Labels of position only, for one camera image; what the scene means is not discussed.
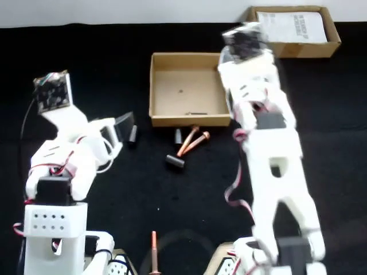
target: black cable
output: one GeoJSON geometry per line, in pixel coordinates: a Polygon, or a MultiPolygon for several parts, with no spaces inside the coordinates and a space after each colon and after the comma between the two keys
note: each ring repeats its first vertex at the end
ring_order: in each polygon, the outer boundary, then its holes
{"type": "MultiPolygon", "coordinates": [[[[21,181],[21,184],[25,183],[25,179],[23,177],[23,165],[22,165],[22,145],[23,145],[22,143],[23,143],[24,128],[25,128],[25,123],[26,123],[27,118],[28,118],[28,114],[29,114],[34,102],[35,102],[35,98],[33,98],[31,100],[31,102],[29,103],[28,109],[27,109],[27,111],[24,115],[23,122],[22,122],[22,127],[21,127],[21,132],[20,132],[20,135],[19,135],[19,141],[18,141],[18,176],[19,176],[19,179],[21,181]]],[[[23,199],[27,200],[24,186],[22,186],[22,188],[23,188],[23,199]]]]}
{"type": "Polygon", "coordinates": [[[110,261],[112,261],[112,252],[109,251],[108,249],[100,249],[100,250],[97,250],[95,253],[94,253],[94,256],[98,253],[101,253],[101,252],[106,252],[110,255],[110,261]]]}
{"type": "Polygon", "coordinates": [[[24,275],[25,245],[26,245],[26,239],[23,237],[21,244],[21,251],[19,252],[19,258],[17,263],[17,275],[24,275]]]}
{"type": "MultiPolygon", "coordinates": [[[[18,176],[19,176],[20,182],[22,184],[24,201],[27,200],[27,196],[26,196],[25,188],[24,188],[25,180],[24,180],[24,177],[23,177],[23,165],[22,165],[22,145],[23,145],[22,143],[23,143],[25,123],[27,121],[28,114],[29,114],[34,102],[35,102],[35,98],[33,98],[31,100],[31,102],[29,103],[28,109],[27,109],[27,111],[24,115],[22,126],[21,126],[21,132],[20,132],[20,135],[19,135],[19,141],[18,141],[18,176]]],[[[22,243],[21,243],[21,250],[19,252],[18,263],[17,263],[17,270],[16,270],[17,275],[23,275],[24,274],[25,246],[26,246],[26,239],[23,237],[22,238],[22,243]]]]}

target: bolt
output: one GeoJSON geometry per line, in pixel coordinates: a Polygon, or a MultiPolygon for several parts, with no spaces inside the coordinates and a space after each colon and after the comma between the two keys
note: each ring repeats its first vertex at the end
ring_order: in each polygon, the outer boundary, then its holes
{"type": "Polygon", "coordinates": [[[199,131],[199,126],[194,125],[193,129],[191,130],[190,134],[187,136],[187,138],[185,139],[185,141],[183,142],[183,145],[181,146],[181,148],[178,150],[177,152],[177,156],[181,157],[184,154],[185,149],[187,148],[187,146],[190,144],[191,140],[193,139],[193,136],[196,132],[199,131]]]}
{"type": "Polygon", "coordinates": [[[157,257],[157,233],[151,232],[151,272],[149,275],[160,275],[158,271],[158,257],[157,257]]]}
{"type": "Polygon", "coordinates": [[[191,149],[193,149],[194,147],[198,146],[199,143],[203,142],[204,140],[209,140],[209,139],[210,139],[209,132],[203,132],[200,137],[198,137],[196,140],[194,140],[193,142],[191,142],[189,144],[189,146],[186,147],[186,149],[184,150],[184,152],[182,154],[185,154],[185,153],[189,152],[191,149]]]}

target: empty cardboard box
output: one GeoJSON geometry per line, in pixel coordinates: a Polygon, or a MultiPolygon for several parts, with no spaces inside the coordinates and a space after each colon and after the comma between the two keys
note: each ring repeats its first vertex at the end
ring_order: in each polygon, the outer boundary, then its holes
{"type": "Polygon", "coordinates": [[[228,126],[220,53],[154,53],[149,115],[153,127],[228,126]]]}
{"type": "Polygon", "coordinates": [[[341,44],[335,24],[326,7],[320,6],[273,6],[251,7],[247,21],[258,21],[257,12],[290,13],[290,12],[317,12],[321,14],[325,30],[326,43],[284,43],[270,42],[277,57],[280,58],[326,58],[331,57],[341,44]]]}

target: small black cylinder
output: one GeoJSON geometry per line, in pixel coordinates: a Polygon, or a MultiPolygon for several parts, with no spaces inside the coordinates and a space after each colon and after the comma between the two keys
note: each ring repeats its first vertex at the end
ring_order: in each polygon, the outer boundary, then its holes
{"type": "Polygon", "coordinates": [[[138,126],[134,125],[132,126],[130,136],[128,137],[128,144],[130,147],[135,146],[137,135],[138,135],[138,126]]]}
{"type": "Polygon", "coordinates": [[[180,129],[180,128],[177,128],[177,129],[174,131],[174,144],[175,144],[177,147],[182,146],[182,133],[181,133],[181,129],[180,129]]]}
{"type": "Polygon", "coordinates": [[[176,156],[171,156],[171,155],[167,155],[166,156],[166,162],[168,164],[172,164],[178,168],[183,168],[185,166],[185,161],[176,157],[176,156]]]}

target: paper sheet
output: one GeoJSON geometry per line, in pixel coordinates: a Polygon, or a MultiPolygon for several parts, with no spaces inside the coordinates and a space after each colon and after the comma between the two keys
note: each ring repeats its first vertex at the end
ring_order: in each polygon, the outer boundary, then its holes
{"type": "Polygon", "coordinates": [[[326,43],[319,13],[262,13],[257,17],[269,42],[326,43]]]}

